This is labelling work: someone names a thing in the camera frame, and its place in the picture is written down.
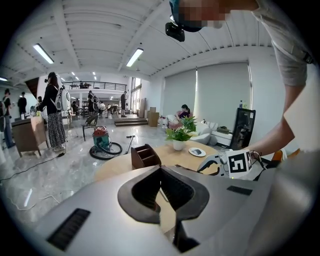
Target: patterned skirt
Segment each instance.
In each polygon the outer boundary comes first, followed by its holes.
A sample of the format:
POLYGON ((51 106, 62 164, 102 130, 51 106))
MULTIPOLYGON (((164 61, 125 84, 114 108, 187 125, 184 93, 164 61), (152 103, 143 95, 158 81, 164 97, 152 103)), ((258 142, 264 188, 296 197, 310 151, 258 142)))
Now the patterned skirt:
POLYGON ((57 147, 66 142, 64 124, 61 112, 48 115, 48 131, 51 147, 57 147))

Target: gray roller blind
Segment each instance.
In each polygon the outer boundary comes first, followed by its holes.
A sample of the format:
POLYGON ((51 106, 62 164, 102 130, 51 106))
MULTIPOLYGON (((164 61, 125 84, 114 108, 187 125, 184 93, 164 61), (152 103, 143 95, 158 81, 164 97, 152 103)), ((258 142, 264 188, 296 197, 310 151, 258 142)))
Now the gray roller blind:
POLYGON ((251 84, 247 63, 226 63, 198 69, 197 119, 233 130, 240 101, 250 108, 251 84))
POLYGON ((186 104, 193 112, 195 107, 196 70, 165 78, 163 114, 175 114, 186 104))

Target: brown wooden organizer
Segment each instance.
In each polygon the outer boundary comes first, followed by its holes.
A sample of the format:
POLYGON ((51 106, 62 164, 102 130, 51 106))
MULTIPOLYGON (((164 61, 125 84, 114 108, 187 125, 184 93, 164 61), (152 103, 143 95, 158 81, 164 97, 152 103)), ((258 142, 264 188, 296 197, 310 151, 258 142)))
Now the brown wooden organizer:
POLYGON ((149 144, 132 147, 131 162, 136 169, 161 165, 159 156, 149 144))

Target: balcony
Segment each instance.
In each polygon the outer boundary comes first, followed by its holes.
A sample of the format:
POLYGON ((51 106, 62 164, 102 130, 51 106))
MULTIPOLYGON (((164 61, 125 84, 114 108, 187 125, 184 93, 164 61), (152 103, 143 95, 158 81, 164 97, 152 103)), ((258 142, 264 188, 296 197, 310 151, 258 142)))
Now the balcony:
POLYGON ((63 82, 62 83, 67 91, 77 90, 78 92, 81 90, 95 90, 101 92, 115 92, 115 93, 123 93, 127 90, 127 85, 122 83, 113 83, 113 82, 98 82, 98 81, 83 81, 80 82, 63 82))

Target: white plate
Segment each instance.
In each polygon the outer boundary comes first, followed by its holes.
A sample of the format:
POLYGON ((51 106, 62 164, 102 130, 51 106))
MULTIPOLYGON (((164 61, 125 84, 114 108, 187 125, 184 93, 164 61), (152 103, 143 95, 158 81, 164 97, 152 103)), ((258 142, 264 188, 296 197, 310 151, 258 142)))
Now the white plate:
POLYGON ((189 153, 191 155, 194 155, 194 156, 199 157, 199 158, 202 158, 202 157, 206 156, 206 152, 204 150, 202 150, 201 148, 197 148, 197 147, 190 147, 189 148, 189 153))

